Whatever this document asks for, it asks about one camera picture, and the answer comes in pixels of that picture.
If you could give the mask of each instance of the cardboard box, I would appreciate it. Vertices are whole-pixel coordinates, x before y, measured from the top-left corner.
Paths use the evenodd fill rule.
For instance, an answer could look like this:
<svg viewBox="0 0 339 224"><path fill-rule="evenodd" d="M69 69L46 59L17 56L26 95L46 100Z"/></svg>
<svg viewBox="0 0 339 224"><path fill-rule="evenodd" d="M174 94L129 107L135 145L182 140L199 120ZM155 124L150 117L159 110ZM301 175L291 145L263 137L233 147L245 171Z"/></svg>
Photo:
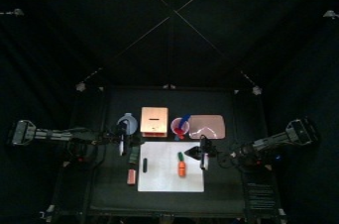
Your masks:
<svg viewBox="0 0 339 224"><path fill-rule="evenodd" d="M143 137L167 137L169 108L143 107L141 132Z"/></svg>

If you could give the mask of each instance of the light fixture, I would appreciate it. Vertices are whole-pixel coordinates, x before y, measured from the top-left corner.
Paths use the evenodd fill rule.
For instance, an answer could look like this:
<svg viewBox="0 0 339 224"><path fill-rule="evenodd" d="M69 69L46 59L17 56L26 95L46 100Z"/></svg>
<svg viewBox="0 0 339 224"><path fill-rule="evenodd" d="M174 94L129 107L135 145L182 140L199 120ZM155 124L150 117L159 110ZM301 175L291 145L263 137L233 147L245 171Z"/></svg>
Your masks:
<svg viewBox="0 0 339 224"><path fill-rule="evenodd" d="M324 17L332 17L333 19L336 19L336 17L339 18L339 15L338 15L333 10L329 10L329 11L325 13Z"/></svg>

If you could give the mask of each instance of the white paper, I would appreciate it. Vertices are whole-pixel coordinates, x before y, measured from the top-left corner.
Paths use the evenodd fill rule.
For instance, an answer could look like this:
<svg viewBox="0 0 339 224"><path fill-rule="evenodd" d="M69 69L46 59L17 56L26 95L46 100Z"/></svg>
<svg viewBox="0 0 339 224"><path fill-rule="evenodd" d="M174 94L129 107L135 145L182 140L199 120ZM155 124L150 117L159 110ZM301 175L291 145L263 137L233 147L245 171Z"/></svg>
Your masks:
<svg viewBox="0 0 339 224"><path fill-rule="evenodd" d="M185 152L199 144L199 142L146 142L142 145L138 191L205 191L201 161L185 155ZM185 177L178 174L179 152L185 155ZM147 172L143 172L145 159L147 159Z"/></svg>

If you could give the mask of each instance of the small orange object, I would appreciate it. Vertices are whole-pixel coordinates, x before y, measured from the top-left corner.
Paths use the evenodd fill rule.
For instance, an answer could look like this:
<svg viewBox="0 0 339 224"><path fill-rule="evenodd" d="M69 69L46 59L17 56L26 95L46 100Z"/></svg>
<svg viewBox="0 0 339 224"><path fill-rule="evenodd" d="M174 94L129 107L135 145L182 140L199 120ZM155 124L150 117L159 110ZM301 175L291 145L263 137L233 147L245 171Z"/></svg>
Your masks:
<svg viewBox="0 0 339 224"><path fill-rule="evenodd" d="M179 162L178 173L179 173L179 176L186 176L186 163L183 161Z"/></svg>

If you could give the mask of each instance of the green object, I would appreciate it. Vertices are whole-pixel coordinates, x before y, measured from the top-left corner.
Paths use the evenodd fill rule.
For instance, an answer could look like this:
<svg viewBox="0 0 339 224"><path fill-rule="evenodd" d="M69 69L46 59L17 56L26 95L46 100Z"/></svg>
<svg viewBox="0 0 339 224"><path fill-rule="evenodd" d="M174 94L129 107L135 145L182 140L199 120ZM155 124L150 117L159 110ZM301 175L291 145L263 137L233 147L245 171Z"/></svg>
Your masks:
<svg viewBox="0 0 339 224"><path fill-rule="evenodd" d="M185 155L182 152L178 153L179 161L185 162Z"/></svg>
<svg viewBox="0 0 339 224"><path fill-rule="evenodd" d="M130 162L131 164L134 164L134 165L138 164L139 152L141 152L141 147L139 147L139 146L133 147L129 162Z"/></svg>

